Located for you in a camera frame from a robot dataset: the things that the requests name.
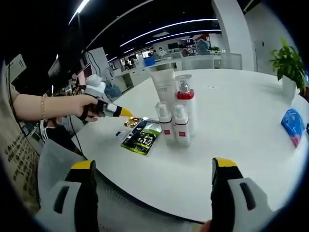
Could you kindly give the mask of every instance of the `black ceiling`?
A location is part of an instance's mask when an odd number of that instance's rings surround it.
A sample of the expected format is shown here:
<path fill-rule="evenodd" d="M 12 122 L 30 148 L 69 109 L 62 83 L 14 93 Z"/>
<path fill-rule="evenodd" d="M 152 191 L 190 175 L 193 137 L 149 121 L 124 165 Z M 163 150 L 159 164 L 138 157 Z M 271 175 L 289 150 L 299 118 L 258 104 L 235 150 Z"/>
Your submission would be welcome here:
<path fill-rule="evenodd" d="M 242 9 L 250 0 L 238 0 Z M 10 1 L 5 7 L 12 12 L 6 17 L 9 22 L 6 31 L 5 45 L 7 58 L 13 58 L 21 53 L 28 71 L 20 78 L 21 85 L 27 87 L 27 92 L 34 93 L 29 79 L 40 83 L 43 88 L 50 85 L 47 72 L 55 61 L 56 54 L 61 48 L 61 38 L 68 30 L 68 22 L 82 0 L 48 0 L 48 1 Z M 144 0 L 116 1 L 90 0 L 80 14 L 83 43 L 85 46 L 98 35 L 103 28 L 121 16 L 126 11 L 145 2 Z M 131 48 L 143 48 L 145 43 L 155 39 L 153 35 L 163 32 L 157 31 L 139 38 L 123 47 L 124 42 L 145 32 L 169 24 L 187 20 L 215 18 L 211 7 L 211 0 L 201 0 L 180 3 L 179 0 L 154 0 L 128 15 L 120 18 L 89 47 L 104 47 L 108 58 L 122 56 L 123 52 Z M 218 29 L 216 22 L 189 23 L 167 28 L 170 34 L 203 29 Z"/>

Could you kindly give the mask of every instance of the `bracelet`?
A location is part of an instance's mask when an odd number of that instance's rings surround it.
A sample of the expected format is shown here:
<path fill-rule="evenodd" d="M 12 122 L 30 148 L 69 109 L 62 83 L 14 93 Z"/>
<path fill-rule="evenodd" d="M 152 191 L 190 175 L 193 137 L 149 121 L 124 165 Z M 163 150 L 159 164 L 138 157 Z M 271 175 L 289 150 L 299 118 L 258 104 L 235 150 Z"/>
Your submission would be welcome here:
<path fill-rule="evenodd" d="M 45 116 L 45 98 L 46 97 L 47 97 L 47 94 L 44 94 L 41 99 L 41 114 L 44 120 L 46 120 L 46 116 Z"/>

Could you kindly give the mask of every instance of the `desk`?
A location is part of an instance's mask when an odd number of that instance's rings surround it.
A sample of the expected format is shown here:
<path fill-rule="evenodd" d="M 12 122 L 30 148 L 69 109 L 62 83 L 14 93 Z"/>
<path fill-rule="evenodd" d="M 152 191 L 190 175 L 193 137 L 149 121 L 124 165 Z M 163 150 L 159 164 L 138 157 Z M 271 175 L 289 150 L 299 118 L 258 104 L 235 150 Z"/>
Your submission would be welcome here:
<path fill-rule="evenodd" d="M 289 104 L 277 78 L 224 69 L 175 73 L 179 74 L 192 74 L 199 106 L 200 129 L 189 148 L 167 146 L 160 135 L 148 156 L 139 155 L 120 147 L 114 139 L 125 118 L 101 118 L 77 133 L 84 155 L 131 196 L 189 220 L 211 218 L 214 157 L 232 159 L 244 177 L 265 191 L 272 210 L 281 207 L 301 168 L 289 165 L 295 148 L 280 125 Z M 115 103 L 136 116 L 157 118 L 158 101 L 148 79 Z"/>

